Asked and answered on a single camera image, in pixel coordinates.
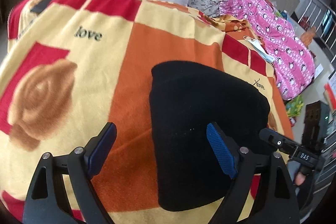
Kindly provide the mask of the right hand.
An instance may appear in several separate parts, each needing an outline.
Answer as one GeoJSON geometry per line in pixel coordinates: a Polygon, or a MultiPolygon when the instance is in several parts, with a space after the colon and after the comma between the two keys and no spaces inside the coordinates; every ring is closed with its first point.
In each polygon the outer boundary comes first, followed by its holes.
{"type": "Polygon", "coordinates": [[[304,183],[305,179],[306,176],[304,174],[302,174],[301,172],[297,172],[294,178],[294,183],[296,184],[296,186],[300,186],[304,183]]]}

